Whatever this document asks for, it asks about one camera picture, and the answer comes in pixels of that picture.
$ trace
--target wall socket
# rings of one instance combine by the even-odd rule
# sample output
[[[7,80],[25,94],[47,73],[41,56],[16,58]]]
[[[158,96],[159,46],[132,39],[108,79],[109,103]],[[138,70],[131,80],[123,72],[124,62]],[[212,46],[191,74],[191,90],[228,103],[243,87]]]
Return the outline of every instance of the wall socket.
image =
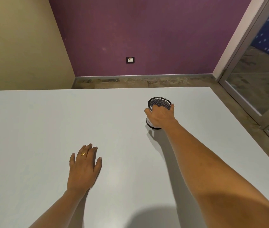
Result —
[[[127,64],[133,64],[134,63],[134,57],[126,57],[126,63]]]

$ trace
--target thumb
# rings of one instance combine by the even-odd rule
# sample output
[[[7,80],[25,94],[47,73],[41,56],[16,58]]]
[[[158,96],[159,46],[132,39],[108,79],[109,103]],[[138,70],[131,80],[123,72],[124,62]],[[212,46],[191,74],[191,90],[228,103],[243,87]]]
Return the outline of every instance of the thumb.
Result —
[[[101,168],[102,168],[102,157],[99,157],[94,167],[94,173],[96,174],[96,176],[98,176]]]
[[[146,108],[146,109],[144,110],[144,112],[145,112],[145,114],[147,115],[147,117],[150,119],[150,117],[151,117],[151,115],[152,115],[150,109],[149,109],[149,108]]]
[[[175,105],[172,103],[172,105],[170,106],[170,111],[174,112],[174,110],[175,110]]]

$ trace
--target white table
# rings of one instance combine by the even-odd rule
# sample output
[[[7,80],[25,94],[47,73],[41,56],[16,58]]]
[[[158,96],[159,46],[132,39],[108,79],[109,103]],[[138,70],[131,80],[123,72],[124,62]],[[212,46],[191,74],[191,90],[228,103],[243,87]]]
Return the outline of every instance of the white table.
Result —
[[[66,190],[71,153],[88,143],[103,167],[85,228],[205,227],[163,131],[154,140],[146,126],[143,110],[157,96],[269,199],[269,157],[210,88],[0,91],[0,228],[28,227],[46,211]]]

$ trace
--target black rim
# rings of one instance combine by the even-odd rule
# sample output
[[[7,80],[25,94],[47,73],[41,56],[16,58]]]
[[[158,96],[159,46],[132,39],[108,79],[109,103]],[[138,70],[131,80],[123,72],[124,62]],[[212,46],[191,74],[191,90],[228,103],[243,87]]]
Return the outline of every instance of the black rim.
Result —
[[[147,124],[150,128],[152,128],[152,129],[154,129],[154,130],[160,130],[160,129],[162,129],[162,128],[155,128],[155,127],[152,127],[151,125],[148,124],[147,119],[146,119],[146,124]]]
[[[154,97],[154,98],[150,99],[150,100],[148,101],[148,103],[147,103],[148,108],[149,108],[151,111],[152,111],[152,108],[149,106],[149,103],[150,103],[153,99],[155,99],[155,98],[161,98],[161,99],[164,99],[164,100],[168,101],[168,102],[170,103],[170,105],[172,104],[172,103],[170,102],[170,100],[168,100],[168,99],[166,99],[166,98],[163,98],[163,97]]]

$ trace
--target person's right arm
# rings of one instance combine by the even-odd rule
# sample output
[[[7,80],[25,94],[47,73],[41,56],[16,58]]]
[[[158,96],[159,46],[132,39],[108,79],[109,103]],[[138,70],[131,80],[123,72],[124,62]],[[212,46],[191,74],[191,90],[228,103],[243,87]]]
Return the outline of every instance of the person's right arm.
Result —
[[[269,227],[269,201],[178,123],[174,105],[170,110],[155,105],[145,113],[165,130],[208,227]]]

